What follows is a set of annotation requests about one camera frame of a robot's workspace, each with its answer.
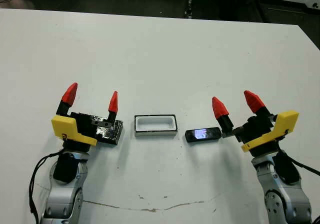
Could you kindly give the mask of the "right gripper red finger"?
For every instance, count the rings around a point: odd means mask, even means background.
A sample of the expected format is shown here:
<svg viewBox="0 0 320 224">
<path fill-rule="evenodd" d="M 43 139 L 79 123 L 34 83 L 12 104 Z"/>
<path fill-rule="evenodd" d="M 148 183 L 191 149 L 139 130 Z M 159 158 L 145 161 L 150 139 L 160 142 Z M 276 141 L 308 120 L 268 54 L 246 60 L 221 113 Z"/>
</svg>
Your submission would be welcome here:
<svg viewBox="0 0 320 224">
<path fill-rule="evenodd" d="M 270 120 L 272 114 L 257 94 L 249 90 L 245 90 L 244 97 L 248 107 L 258 118 Z"/>
<path fill-rule="evenodd" d="M 216 96 L 212 98 L 212 109 L 222 133 L 229 134 L 233 130 L 234 125 L 229 117 L 227 108 Z"/>
</svg>

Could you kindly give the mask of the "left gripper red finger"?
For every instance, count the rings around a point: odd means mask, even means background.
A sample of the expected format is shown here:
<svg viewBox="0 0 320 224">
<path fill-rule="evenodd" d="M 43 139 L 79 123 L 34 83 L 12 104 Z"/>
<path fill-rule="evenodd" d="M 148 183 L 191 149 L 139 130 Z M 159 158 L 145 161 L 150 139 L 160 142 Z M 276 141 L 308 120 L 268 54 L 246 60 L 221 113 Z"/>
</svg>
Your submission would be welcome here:
<svg viewBox="0 0 320 224">
<path fill-rule="evenodd" d="M 77 89 L 78 89 L 78 84 L 76 82 L 72 83 L 67 88 L 58 105 L 58 108 L 56 111 L 57 115 L 60 115 L 60 116 L 68 115 L 69 108 L 73 105 L 75 101 Z"/>
<path fill-rule="evenodd" d="M 118 113 L 118 92 L 114 91 L 108 107 L 108 122 L 115 122 Z"/>
</svg>

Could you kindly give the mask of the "left gripper body, yellow mount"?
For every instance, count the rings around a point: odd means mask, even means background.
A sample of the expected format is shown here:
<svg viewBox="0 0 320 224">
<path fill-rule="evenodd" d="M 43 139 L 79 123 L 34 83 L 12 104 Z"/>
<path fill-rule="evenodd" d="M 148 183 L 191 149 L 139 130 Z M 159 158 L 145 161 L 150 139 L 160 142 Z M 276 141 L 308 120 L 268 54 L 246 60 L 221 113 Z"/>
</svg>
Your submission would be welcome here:
<svg viewBox="0 0 320 224">
<path fill-rule="evenodd" d="M 57 114 L 51 123 L 55 136 L 63 140 L 63 147 L 67 150 L 88 152 L 90 147 L 96 146 L 98 142 L 114 143 L 98 132 L 99 128 L 106 130 L 113 126 L 113 111 L 109 113 L 108 118 L 75 112 L 66 116 Z"/>
</svg>

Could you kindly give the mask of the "right gripper body, yellow mount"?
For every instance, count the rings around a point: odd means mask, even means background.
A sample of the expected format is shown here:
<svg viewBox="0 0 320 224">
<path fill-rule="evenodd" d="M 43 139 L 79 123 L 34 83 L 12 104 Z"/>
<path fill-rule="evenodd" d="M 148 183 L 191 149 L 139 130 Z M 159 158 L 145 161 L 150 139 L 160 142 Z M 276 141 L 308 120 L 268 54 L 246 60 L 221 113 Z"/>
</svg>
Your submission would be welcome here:
<svg viewBox="0 0 320 224">
<path fill-rule="evenodd" d="M 253 157 L 259 157 L 276 152 L 279 141 L 294 131 L 299 113 L 290 110 L 276 115 L 264 114 L 251 116 L 247 122 L 237 128 L 225 123 L 222 128 L 222 137 L 235 136 L 242 143 L 243 152 L 249 152 Z"/>
</svg>

